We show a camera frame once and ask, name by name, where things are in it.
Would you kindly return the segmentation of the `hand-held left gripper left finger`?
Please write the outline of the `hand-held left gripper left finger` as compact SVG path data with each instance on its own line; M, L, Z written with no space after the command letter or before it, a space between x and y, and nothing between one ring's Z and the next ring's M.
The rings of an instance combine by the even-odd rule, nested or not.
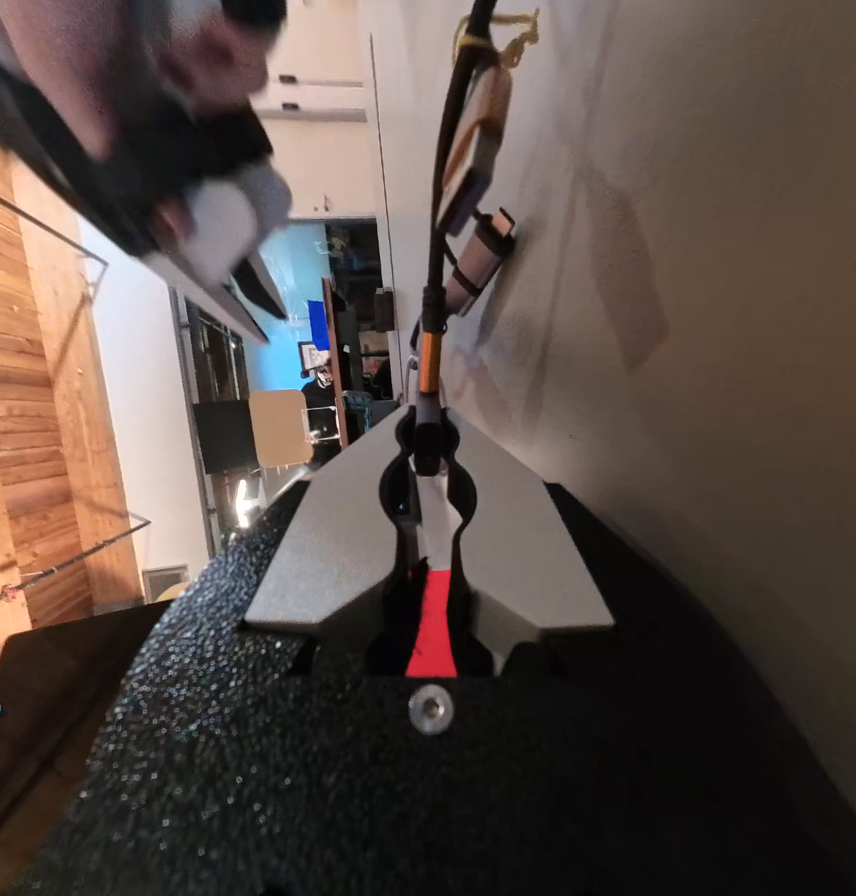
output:
M401 406L314 473L245 615L250 628L376 637L384 600L427 559Z

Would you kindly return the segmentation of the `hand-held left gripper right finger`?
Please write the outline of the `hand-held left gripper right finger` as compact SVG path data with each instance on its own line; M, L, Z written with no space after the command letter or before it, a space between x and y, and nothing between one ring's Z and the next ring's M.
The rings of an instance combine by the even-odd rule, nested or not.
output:
M460 537L471 633L500 673L519 644L601 632L615 621L544 481L456 410L454 460L473 483Z

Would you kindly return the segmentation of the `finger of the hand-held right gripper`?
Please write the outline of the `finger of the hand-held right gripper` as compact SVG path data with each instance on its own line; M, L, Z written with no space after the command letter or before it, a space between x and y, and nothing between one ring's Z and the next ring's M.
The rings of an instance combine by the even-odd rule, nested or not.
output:
M151 252L144 265L198 309L245 339L266 345L268 338L243 303L223 286L202 287L168 255Z
M238 296L277 320L289 320L285 303L261 255L249 255L233 269L231 283Z

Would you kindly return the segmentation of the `grey usb hub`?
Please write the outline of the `grey usb hub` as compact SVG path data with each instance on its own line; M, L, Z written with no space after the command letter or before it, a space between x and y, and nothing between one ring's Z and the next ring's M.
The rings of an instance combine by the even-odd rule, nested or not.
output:
M502 63L482 68L469 87L441 174L437 227L456 237L492 183L512 91Z

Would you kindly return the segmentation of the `silver usb-c plug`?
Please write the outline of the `silver usb-c plug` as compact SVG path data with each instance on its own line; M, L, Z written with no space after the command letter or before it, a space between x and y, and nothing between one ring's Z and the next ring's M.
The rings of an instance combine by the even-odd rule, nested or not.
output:
M477 212L471 236L445 283L446 317L464 317L515 250L515 219L500 206Z

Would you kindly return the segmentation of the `person's right hand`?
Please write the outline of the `person's right hand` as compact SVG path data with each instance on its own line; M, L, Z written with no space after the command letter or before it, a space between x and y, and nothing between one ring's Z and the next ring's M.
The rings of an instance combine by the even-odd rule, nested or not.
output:
M120 130L116 56L138 34L130 2L0 2L0 59L45 97L88 155L105 159ZM261 90L280 25L258 26L211 8L166 24L147 52L193 106L224 110Z

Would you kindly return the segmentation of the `glass partition window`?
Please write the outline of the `glass partition window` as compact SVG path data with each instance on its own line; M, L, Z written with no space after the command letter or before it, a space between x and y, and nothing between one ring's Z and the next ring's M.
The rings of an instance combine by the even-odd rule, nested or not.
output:
M243 337L170 289L181 381L209 556L253 521L258 505L305 469L341 450L341 426L355 441L362 413L341 393L392 396L389 338L375 330L373 300L383 286L374 218L297 221L265 241L252 272L229 284L266 337ZM303 395L301 426L311 459L266 467L254 456L242 405L255 393Z

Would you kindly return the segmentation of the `brown wooden partition board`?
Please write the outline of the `brown wooden partition board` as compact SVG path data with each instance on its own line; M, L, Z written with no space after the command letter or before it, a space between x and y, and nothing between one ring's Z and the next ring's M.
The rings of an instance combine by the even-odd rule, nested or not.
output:
M337 330L337 320L334 312L334 292L333 281L330 277L321 279L321 290L323 305L327 320L327 331L329 337L329 353L331 375L333 379L334 389L334 405L335 415L337 418L337 429L339 434L339 442L341 450L344 451L350 442L348 426L346 421L346 412L344 408L344 388L342 384L342 368L341 368L341 345Z

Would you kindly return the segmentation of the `beige chair back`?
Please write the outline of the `beige chair back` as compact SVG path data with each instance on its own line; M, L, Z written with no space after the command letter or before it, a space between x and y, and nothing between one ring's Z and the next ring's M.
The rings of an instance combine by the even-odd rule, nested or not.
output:
M254 392L249 398L249 409L257 461L262 468L311 462L313 444L302 391Z

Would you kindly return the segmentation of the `white floor vent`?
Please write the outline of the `white floor vent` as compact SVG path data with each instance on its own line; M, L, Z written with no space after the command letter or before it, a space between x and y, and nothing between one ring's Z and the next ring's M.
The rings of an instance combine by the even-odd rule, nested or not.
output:
M146 604L175 599L190 580L186 565L145 568L141 575Z

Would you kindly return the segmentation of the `yellow twist tie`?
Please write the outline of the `yellow twist tie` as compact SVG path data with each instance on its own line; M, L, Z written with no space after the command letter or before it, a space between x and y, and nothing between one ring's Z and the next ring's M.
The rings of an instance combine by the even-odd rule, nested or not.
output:
M498 49L490 38L475 37L468 30L471 17L469 15L462 16L456 25L453 35L451 48L451 64L455 65L457 57L461 49L479 48L493 50L497 53L501 64L508 70L514 70L523 58L523 53L528 47L536 46L539 43L539 14L540 8L535 8L532 12L522 12L515 14L497 14L494 13L489 18L489 25L497 25L507 28L521 28L519 33L515 35L502 48Z

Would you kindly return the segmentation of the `white wall cabinets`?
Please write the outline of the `white wall cabinets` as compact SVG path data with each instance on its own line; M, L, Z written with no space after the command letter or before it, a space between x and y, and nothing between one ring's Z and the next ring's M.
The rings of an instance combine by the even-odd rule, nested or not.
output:
M359 3L289 1L251 103L291 189L292 217L375 217L368 85Z

